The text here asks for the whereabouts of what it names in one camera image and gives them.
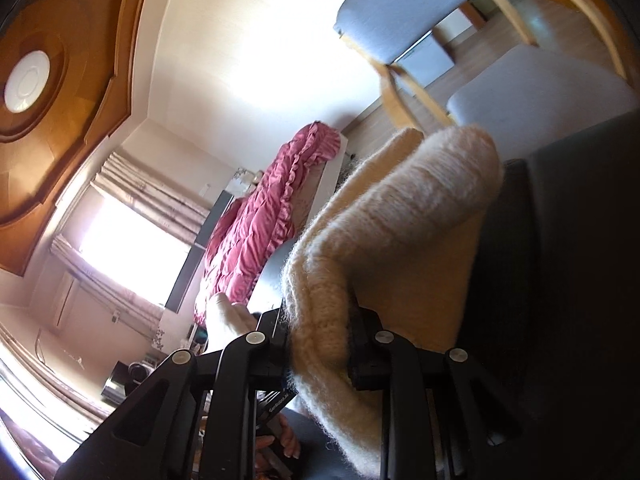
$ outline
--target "fuzzy knit garment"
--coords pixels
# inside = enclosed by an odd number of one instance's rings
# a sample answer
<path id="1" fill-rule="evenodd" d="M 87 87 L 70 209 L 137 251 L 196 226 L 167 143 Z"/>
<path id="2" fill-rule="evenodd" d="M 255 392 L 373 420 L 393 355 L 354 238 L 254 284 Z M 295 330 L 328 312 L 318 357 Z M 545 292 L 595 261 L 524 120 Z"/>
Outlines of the fuzzy knit garment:
<path id="1" fill-rule="evenodd" d="M 385 329 L 420 348 L 452 348 L 482 218 L 501 183 L 481 129 L 454 126 L 426 139 L 403 130 L 360 165 L 292 250 L 282 276 L 292 380 L 364 476 L 380 473 L 382 396 L 357 392 L 347 376 L 350 286 Z"/>

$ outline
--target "hand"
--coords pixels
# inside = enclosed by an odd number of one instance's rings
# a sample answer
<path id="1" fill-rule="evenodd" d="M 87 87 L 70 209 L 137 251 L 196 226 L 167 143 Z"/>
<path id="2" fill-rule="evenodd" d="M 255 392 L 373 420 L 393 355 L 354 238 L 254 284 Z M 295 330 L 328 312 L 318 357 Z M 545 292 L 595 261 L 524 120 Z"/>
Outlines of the hand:
<path id="1" fill-rule="evenodd" d="M 282 428 L 282 434 L 280 435 L 280 444 L 284 448 L 284 456 L 290 458 L 300 458 L 300 443 L 298 438 L 293 433 L 289 425 L 287 417 L 283 414 L 278 414 L 278 421 Z M 267 459 L 260 453 L 259 450 L 269 447 L 275 440 L 274 436 L 259 436 L 255 439 L 255 470 L 256 471 L 268 471 L 271 469 L 271 465 L 267 462 Z"/>

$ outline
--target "pink comforter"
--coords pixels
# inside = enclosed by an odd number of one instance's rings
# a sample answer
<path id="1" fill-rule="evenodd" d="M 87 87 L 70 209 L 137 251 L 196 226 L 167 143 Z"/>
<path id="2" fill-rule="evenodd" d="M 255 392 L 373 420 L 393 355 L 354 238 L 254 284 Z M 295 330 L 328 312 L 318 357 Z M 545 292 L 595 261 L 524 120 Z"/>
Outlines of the pink comforter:
<path id="1" fill-rule="evenodd" d="M 257 189 L 222 215 L 207 245 L 197 323 L 204 324 L 207 301 L 218 292 L 232 303 L 248 302 L 273 251 L 294 236 L 291 195 L 311 166 L 331 160 L 339 148 L 336 130 L 319 121 L 308 124 L 282 145 Z"/>

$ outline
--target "gray cushion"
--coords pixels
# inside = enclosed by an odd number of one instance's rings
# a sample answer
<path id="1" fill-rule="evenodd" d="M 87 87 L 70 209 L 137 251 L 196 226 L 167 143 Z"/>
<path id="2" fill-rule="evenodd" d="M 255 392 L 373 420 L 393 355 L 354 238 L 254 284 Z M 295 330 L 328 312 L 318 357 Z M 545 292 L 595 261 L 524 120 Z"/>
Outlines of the gray cushion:
<path id="1" fill-rule="evenodd" d="M 465 0 L 345 0 L 334 29 L 392 63 Z"/>
<path id="2" fill-rule="evenodd" d="M 638 107 L 633 89 L 615 73 L 528 45 L 512 48 L 447 104 L 457 123 L 491 133 L 502 160 Z"/>

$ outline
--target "gray upholstered chair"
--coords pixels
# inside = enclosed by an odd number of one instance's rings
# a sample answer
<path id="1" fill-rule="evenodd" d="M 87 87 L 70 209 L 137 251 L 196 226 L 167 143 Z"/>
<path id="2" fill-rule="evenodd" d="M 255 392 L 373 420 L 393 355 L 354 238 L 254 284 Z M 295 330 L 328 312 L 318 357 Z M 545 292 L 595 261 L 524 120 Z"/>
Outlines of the gray upholstered chair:
<path id="1" fill-rule="evenodd" d="M 640 107 L 610 25 L 591 0 L 570 0 L 606 44 L 616 73 L 538 48 L 508 0 L 493 0 L 524 44 L 460 88 L 442 108 L 396 60 L 466 0 L 345 0 L 335 30 L 381 78 L 382 101 L 396 127 L 419 128 L 396 88 L 400 78 L 444 125 L 480 124 L 503 159 L 527 156 L 556 139 Z"/>

